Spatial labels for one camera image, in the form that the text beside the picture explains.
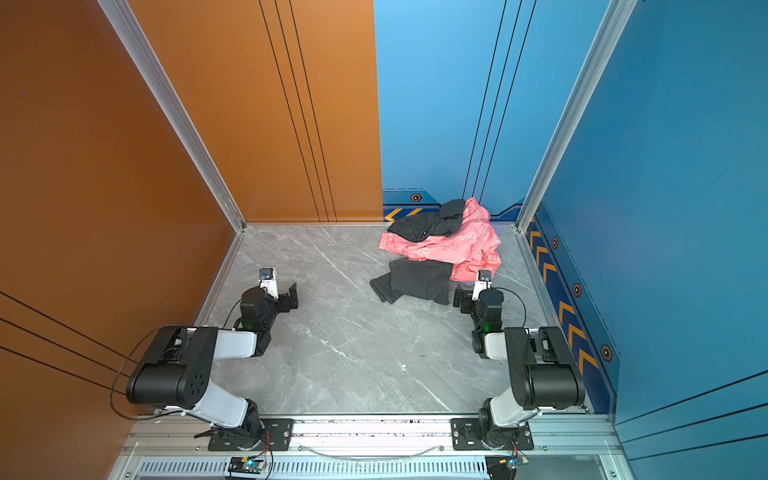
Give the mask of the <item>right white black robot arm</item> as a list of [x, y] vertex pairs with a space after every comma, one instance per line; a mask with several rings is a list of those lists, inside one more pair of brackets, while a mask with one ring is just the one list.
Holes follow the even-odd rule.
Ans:
[[453, 305], [471, 316], [472, 347], [483, 359], [506, 364], [503, 392], [484, 401], [476, 419], [453, 419], [453, 448], [458, 451], [531, 451], [530, 422], [547, 412], [584, 404], [586, 387], [570, 347], [558, 327], [505, 327], [504, 291], [471, 292], [457, 286]]

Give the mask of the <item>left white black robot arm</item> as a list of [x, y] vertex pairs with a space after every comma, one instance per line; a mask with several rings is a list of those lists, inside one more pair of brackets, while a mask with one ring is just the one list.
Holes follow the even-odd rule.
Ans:
[[277, 451], [289, 448], [294, 421], [263, 419], [257, 403], [237, 396], [211, 379], [216, 360], [258, 358], [271, 342], [277, 316], [299, 307], [298, 286], [285, 293], [273, 279], [246, 290], [241, 316], [231, 329], [163, 326], [126, 385], [127, 400], [172, 415], [191, 416], [209, 428], [200, 438], [210, 451]]

